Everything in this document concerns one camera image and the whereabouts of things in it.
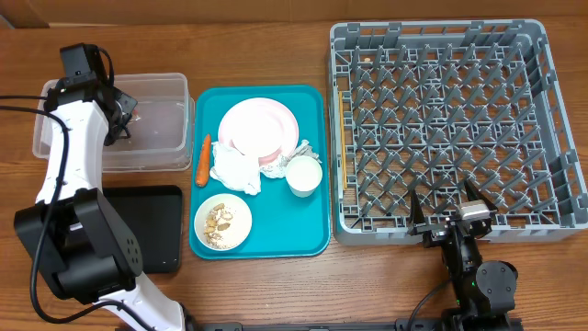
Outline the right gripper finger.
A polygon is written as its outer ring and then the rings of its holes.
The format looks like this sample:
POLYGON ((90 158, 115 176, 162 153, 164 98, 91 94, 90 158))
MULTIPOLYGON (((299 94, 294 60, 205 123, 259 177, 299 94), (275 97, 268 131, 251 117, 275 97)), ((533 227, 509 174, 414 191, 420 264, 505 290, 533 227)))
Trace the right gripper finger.
POLYGON ((425 223, 424 213, 420 204, 418 194, 415 189, 410 191, 411 208, 410 208, 410 223, 411 225, 418 225, 425 223))
POLYGON ((476 186, 469 180, 464 180, 464 189, 466 191, 468 201, 482 200, 490 212, 497 212, 498 208, 490 201, 484 194, 482 194, 476 186))

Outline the orange carrot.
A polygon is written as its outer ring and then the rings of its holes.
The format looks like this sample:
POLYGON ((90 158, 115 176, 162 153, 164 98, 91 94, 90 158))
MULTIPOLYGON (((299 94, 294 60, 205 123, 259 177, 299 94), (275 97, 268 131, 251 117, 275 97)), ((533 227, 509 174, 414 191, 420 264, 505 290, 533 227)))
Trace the orange carrot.
POLYGON ((195 174, 195 184, 198 187, 205 187, 209 181, 211 155, 211 136, 207 134, 201 146, 197 171, 195 174))

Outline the white napkin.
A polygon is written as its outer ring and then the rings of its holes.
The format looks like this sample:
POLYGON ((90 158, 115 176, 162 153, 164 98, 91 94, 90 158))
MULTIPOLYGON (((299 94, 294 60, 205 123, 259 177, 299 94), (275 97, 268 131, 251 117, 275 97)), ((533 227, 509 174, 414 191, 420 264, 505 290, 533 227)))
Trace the white napkin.
POLYGON ((219 142, 212 144, 210 176, 227 189, 255 196, 261 192, 260 165, 256 157, 241 154, 219 142))

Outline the foil paper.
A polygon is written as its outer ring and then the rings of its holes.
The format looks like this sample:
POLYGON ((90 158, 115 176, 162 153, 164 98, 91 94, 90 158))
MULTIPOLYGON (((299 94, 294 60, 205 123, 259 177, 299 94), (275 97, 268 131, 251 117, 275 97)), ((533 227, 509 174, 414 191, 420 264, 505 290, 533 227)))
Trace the foil paper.
POLYGON ((297 156, 309 156, 320 162, 319 155, 312 150, 307 140, 303 140, 290 154, 280 154, 276 160, 260 166, 260 173, 267 178, 283 178, 286 176, 288 163, 297 156))

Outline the red snack wrapper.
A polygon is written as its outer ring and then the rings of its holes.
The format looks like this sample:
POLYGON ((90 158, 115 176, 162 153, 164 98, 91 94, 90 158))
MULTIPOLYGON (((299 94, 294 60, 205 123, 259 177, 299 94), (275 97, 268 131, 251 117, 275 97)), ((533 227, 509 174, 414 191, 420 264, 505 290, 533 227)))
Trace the red snack wrapper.
POLYGON ((128 124, 131 125, 132 123, 137 122, 140 118, 141 118, 141 116, 140 116, 139 112, 137 110, 134 110, 132 112, 132 116, 131 116, 128 124))

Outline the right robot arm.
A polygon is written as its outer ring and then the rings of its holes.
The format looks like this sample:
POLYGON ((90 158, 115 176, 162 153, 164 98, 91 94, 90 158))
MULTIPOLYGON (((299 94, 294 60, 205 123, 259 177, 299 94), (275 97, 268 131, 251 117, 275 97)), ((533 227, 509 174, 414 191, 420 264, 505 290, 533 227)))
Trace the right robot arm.
POLYGON ((518 271, 506 261, 484 261, 477 240, 492 231, 498 208, 469 180, 464 182, 468 200, 458 212, 437 224, 427 224, 415 190, 410 191, 410 235, 420 235, 423 247, 439 246, 448 280, 437 285, 413 309, 406 328, 419 323, 424 330, 521 330, 522 322, 508 313, 515 308, 518 271), (435 321, 418 321, 424 304, 447 284, 453 286, 456 308, 443 311, 435 321))

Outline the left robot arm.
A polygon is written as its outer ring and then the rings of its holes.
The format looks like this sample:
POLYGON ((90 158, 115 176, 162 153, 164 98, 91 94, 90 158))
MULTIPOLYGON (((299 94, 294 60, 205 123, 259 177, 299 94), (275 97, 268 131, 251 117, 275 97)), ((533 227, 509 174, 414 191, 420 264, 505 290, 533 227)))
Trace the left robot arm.
POLYGON ((186 308, 145 275, 139 243, 102 192, 103 148, 136 105, 112 77, 60 79, 40 114, 53 134, 47 174, 15 230, 32 258, 29 295, 37 315, 68 324, 100 308, 135 330, 194 330, 186 308))

